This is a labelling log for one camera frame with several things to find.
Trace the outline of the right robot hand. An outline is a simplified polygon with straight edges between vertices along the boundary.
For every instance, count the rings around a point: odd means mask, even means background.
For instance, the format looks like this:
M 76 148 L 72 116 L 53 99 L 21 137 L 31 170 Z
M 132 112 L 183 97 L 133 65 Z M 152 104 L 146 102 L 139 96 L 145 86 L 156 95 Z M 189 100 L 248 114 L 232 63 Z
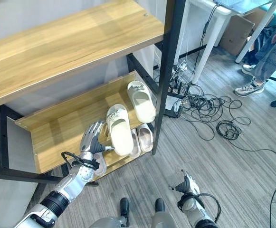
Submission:
M 169 186 L 170 190 L 175 190 L 177 192 L 187 194 L 192 193 L 194 195 L 200 194 L 199 186 L 197 185 L 196 181 L 190 176 L 185 170 L 181 169 L 183 173 L 183 182 L 176 185 L 176 186 Z

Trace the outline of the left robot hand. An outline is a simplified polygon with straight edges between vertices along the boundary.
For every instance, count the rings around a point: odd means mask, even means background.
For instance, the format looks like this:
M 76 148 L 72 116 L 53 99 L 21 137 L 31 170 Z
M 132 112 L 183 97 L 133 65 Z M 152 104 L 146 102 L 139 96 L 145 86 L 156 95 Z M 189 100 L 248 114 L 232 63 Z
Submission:
M 97 121 L 91 124 L 84 132 L 80 142 L 80 152 L 92 154 L 113 150 L 112 146 L 104 146 L 98 141 L 98 136 L 103 128 L 104 122 Z

